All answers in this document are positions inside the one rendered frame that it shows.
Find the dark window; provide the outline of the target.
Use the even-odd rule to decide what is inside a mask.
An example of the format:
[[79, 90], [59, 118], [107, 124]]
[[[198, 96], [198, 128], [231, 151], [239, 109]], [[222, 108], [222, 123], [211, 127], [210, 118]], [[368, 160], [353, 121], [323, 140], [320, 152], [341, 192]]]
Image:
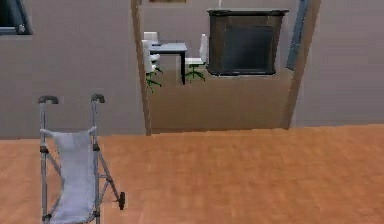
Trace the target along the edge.
[[23, 0], [0, 0], [0, 36], [32, 34]]

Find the grey folding stroller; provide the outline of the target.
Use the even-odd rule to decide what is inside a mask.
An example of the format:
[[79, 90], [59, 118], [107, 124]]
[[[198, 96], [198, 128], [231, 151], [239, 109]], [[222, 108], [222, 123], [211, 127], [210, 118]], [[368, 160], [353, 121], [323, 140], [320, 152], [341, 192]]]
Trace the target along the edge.
[[[117, 190], [98, 144], [98, 127], [79, 132], [46, 128], [45, 105], [58, 104], [52, 95], [38, 98], [40, 119], [40, 169], [42, 224], [101, 224], [101, 203], [111, 189], [120, 209], [126, 194]], [[60, 196], [48, 204], [47, 165], [52, 164], [61, 180]]]

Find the grey room door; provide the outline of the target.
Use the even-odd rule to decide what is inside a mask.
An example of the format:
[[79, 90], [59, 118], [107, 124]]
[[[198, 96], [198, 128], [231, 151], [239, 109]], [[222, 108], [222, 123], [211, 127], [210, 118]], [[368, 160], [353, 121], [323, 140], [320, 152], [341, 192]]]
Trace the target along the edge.
[[310, 0], [299, 1], [299, 7], [297, 10], [297, 16], [295, 20], [293, 35], [292, 35], [291, 44], [289, 48], [289, 55], [288, 55], [287, 64], [286, 64], [286, 67], [291, 71], [295, 70], [295, 63], [296, 63], [296, 59], [301, 46], [302, 32], [303, 32], [304, 21], [305, 21], [307, 9], [309, 6], [309, 2]]

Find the grey table with black legs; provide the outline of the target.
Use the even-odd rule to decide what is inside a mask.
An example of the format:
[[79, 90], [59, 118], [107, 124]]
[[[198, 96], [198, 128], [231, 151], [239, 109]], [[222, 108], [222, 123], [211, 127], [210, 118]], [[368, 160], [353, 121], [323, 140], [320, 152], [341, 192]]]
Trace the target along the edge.
[[182, 84], [186, 83], [186, 52], [187, 46], [184, 42], [170, 42], [162, 44], [151, 44], [149, 47], [151, 54], [179, 55], [180, 56], [180, 74]]

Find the dark brown console cabinet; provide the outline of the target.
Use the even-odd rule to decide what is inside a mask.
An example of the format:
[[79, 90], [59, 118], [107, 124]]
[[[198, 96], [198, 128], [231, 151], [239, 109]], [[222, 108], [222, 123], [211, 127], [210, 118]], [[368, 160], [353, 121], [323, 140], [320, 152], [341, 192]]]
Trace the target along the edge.
[[273, 76], [288, 9], [209, 9], [207, 70], [214, 76]]

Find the white office chair green base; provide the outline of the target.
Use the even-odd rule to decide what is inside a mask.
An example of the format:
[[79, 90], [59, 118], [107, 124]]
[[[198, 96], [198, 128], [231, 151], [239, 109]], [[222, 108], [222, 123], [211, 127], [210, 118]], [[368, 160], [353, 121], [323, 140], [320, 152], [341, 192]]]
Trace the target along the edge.
[[150, 47], [153, 44], [158, 44], [158, 33], [155, 31], [145, 31], [143, 33], [142, 47], [143, 47], [143, 58], [144, 58], [144, 67], [145, 67], [145, 77], [147, 87], [154, 92], [153, 86], [157, 85], [161, 87], [161, 84], [152, 79], [153, 75], [156, 75], [158, 72], [162, 73], [162, 70], [158, 67], [156, 62], [160, 59], [159, 54], [151, 54]]
[[189, 71], [185, 74], [185, 77], [194, 79], [196, 76], [205, 81], [205, 76], [202, 72], [197, 71], [197, 68], [204, 66], [207, 63], [208, 56], [208, 36], [204, 33], [201, 34], [199, 56], [195, 58], [186, 58], [185, 63], [189, 68]]

